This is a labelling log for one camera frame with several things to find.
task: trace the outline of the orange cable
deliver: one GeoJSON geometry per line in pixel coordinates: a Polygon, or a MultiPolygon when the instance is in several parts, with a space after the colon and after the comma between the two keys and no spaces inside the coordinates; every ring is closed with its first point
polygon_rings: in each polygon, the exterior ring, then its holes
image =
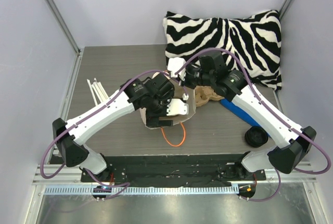
{"type": "Polygon", "coordinates": [[[254,187],[257,186],[257,177],[255,176],[255,173],[253,173],[253,177],[254,177],[254,187]]]}
{"type": "Polygon", "coordinates": [[[113,173],[111,174],[111,180],[109,185],[112,185],[112,183],[113,183],[113,173]]]}
{"type": "Polygon", "coordinates": [[[185,130],[185,126],[184,126],[183,123],[180,123],[180,124],[181,124],[181,126],[182,126],[182,128],[183,128],[184,136],[183,136],[183,140],[181,141],[181,143],[180,143],[180,144],[177,144],[177,145],[174,145],[174,144],[172,144],[172,143],[169,142],[169,140],[168,140],[167,137],[165,136],[164,129],[161,128],[161,131],[162,131],[162,134],[163,134],[164,139],[165,139],[166,142],[167,142],[168,144],[170,144],[172,147],[179,147],[179,146],[181,146],[181,145],[184,143],[185,139],[186,139],[186,130],[185,130]]]}

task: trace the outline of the blue handle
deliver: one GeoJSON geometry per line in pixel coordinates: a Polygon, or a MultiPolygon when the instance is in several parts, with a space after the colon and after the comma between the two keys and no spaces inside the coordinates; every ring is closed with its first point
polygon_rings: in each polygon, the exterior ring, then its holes
{"type": "Polygon", "coordinates": [[[260,126],[248,113],[243,111],[240,107],[235,106],[233,103],[229,102],[225,98],[221,100],[221,104],[233,112],[236,116],[238,116],[240,119],[244,120],[251,126],[260,126]]]}

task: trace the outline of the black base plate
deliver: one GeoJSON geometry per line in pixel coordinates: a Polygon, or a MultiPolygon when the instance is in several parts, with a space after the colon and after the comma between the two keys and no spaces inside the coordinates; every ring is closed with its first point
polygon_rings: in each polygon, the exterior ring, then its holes
{"type": "MultiPolygon", "coordinates": [[[[130,182],[131,187],[223,187],[229,181],[249,181],[230,176],[242,154],[223,155],[158,155],[158,156],[107,156],[112,167],[115,184],[130,182]]],[[[263,170],[255,173],[256,179],[266,180],[263,170]]],[[[93,182],[89,175],[81,177],[82,182],[93,182]]]]}

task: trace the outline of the black lid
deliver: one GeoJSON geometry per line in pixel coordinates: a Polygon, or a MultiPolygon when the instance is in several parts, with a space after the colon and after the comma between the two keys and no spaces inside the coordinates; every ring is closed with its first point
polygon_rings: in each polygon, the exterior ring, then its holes
{"type": "Polygon", "coordinates": [[[268,141],[267,132],[260,126],[253,126],[245,133],[245,141],[249,146],[258,148],[268,141]]]}

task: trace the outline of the metal floor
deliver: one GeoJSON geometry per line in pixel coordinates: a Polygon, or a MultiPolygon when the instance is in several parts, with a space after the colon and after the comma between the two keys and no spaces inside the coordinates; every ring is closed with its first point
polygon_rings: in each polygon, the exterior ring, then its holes
{"type": "MultiPolygon", "coordinates": [[[[257,185],[256,198],[270,196],[277,184],[257,185]]],[[[236,195],[121,196],[105,202],[91,202],[89,195],[44,196],[37,224],[216,224],[216,223],[315,223],[302,183],[283,183],[277,196],[267,202],[246,202],[236,195]]]]}

